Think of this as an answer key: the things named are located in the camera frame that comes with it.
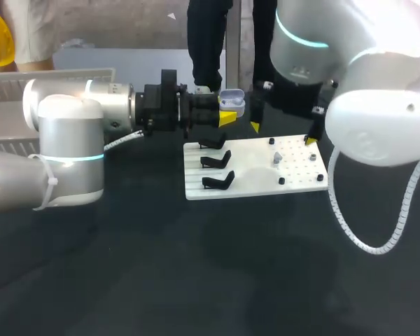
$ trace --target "person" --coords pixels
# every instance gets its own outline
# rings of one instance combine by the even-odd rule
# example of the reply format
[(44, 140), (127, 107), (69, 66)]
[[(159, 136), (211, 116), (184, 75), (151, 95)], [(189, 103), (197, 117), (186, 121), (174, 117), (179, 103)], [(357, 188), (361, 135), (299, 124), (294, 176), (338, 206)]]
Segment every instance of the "person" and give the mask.
[[(188, 51), (198, 91), (216, 92), (221, 88), (220, 56), (225, 26), (233, 0), (190, 0), (188, 6)], [(253, 82), (273, 81), (274, 67), (270, 47), (274, 33), (277, 0), (254, 0), (255, 64)]]
[(55, 0), (0, 0), (0, 15), (15, 45), (15, 61), (0, 72), (53, 70), (60, 46)]
[[(217, 92), (221, 88), (220, 56), (225, 26), (233, 0), (190, 0), (188, 5), (188, 51), (193, 62), (196, 93)], [(289, 114), (312, 118), (321, 84), (299, 85), (286, 80), (275, 70), (270, 50), (274, 36), (277, 0), (253, 0), (255, 63), (253, 84), (273, 82), (269, 103)]]

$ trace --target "black pants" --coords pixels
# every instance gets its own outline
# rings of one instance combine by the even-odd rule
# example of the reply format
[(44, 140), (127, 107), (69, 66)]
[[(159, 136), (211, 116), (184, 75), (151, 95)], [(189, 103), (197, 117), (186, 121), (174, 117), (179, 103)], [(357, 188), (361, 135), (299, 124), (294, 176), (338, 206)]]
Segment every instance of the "black pants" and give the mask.
[[(219, 59), (224, 45), (226, 15), (232, 6), (232, 0), (190, 0), (188, 7), (188, 49), (193, 60), (195, 84), (208, 86), (211, 91), (221, 88)], [(277, 0), (253, 0), (253, 82), (274, 82), (275, 90), (269, 97), (273, 107), (311, 118), (322, 84), (296, 86), (277, 73), (270, 59), (276, 9)]]
[[(226, 16), (233, 0), (190, 0), (188, 7), (188, 50), (193, 60), (196, 85), (212, 91), (221, 87), (220, 56), (224, 46)], [(254, 0), (255, 66), (253, 81), (273, 81), (270, 48), (274, 33), (277, 0)]]

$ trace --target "gray floor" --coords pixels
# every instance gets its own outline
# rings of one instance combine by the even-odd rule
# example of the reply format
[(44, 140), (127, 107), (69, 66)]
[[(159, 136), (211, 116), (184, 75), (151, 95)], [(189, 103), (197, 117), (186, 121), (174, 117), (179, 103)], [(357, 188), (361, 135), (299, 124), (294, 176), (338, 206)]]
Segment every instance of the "gray floor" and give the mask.
[[(63, 41), (96, 48), (186, 49), (188, 0), (61, 0)], [(176, 20), (168, 17), (174, 13)], [(253, 72), (252, 0), (243, 0), (241, 86)]]

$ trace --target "metal pole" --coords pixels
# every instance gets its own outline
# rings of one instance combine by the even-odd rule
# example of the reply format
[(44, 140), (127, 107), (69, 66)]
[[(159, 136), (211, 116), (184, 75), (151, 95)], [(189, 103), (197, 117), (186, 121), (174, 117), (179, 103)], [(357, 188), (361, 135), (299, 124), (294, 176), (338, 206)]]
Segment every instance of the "metal pole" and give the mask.
[(239, 88), (241, 73), (241, 9), (242, 0), (233, 0), (233, 7), (227, 14), (225, 35), (225, 80), (227, 89)]

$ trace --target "person's leg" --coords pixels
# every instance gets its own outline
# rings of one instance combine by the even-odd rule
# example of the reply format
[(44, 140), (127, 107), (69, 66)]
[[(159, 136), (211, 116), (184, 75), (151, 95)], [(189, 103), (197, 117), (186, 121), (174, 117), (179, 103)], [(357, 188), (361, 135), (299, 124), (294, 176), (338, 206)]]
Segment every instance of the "person's leg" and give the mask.
[(224, 47), (226, 16), (232, 0), (190, 0), (188, 6), (188, 51), (198, 86), (221, 88), (220, 56)]
[(274, 66), (270, 51), (274, 35), (277, 0), (254, 0), (253, 22), (255, 25), (255, 64), (253, 82), (274, 81)]
[(20, 72), (47, 71), (54, 70), (55, 65), (53, 58), (50, 57), (45, 61), (17, 64), (17, 68)]
[(14, 72), (14, 71), (17, 71), (17, 67), (14, 62), (6, 66), (0, 66), (0, 72)]

